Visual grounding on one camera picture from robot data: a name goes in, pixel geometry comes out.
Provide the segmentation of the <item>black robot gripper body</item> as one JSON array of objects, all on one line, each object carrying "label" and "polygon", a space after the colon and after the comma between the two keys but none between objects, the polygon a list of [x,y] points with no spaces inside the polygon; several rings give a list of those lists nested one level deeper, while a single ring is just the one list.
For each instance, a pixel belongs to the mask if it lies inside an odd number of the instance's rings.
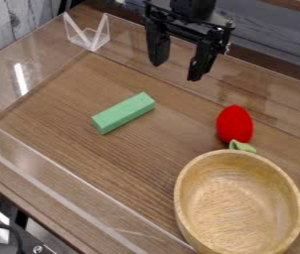
[{"label": "black robot gripper body", "polygon": [[196,43],[208,31],[220,34],[219,54],[226,52],[234,21],[216,13],[216,0],[144,0],[144,18],[165,26],[168,36]]}]

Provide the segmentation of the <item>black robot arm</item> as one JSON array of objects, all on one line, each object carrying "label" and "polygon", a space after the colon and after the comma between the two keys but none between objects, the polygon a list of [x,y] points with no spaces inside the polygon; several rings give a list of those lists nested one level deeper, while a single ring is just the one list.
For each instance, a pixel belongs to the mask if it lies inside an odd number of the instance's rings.
[{"label": "black robot arm", "polygon": [[216,0],[144,0],[141,16],[149,63],[159,66],[170,56],[171,37],[196,46],[187,80],[210,72],[216,56],[228,48],[231,19],[215,12]]}]

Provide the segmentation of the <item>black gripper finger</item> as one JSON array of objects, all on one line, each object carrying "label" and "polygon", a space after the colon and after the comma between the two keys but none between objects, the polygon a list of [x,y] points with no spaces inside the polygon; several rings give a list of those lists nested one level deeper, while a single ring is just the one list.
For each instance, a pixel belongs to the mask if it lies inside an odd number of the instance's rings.
[{"label": "black gripper finger", "polygon": [[198,81],[203,74],[210,71],[219,51],[219,40],[220,34],[216,31],[208,31],[198,40],[195,55],[190,61],[188,81]]},{"label": "black gripper finger", "polygon": [[157,21],[144,18],[145,44],[149,63],[159,66],[168,58],[170,36],[165,26]]}]

